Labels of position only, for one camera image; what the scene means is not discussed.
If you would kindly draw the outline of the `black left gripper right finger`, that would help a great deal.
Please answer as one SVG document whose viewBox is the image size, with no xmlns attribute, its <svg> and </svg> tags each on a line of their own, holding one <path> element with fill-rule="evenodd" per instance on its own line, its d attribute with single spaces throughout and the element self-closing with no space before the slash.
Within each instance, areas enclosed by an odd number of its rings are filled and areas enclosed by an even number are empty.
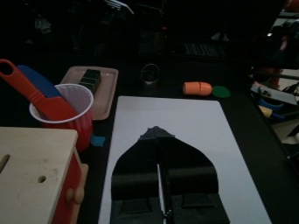
<svg viewBox="0 0 299 224">
<path fill-rule="evenodd" d="M 207 156 L 159 127 L 155 144 L 166 223 L 230 224 Z"/>
</svg>

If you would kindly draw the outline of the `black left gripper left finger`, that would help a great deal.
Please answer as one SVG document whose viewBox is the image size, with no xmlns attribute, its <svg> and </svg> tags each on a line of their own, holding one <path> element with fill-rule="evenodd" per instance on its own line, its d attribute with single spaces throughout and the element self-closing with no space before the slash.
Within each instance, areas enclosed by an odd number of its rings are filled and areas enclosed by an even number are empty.
<svg viewBox="0 0 299 224">
<path fill-rule="evenodd" d="M 117 161 L 111 178 L 110 224 L 165 224 L 157 140 L 159 128 L 139 137 Z"/>
</svg>

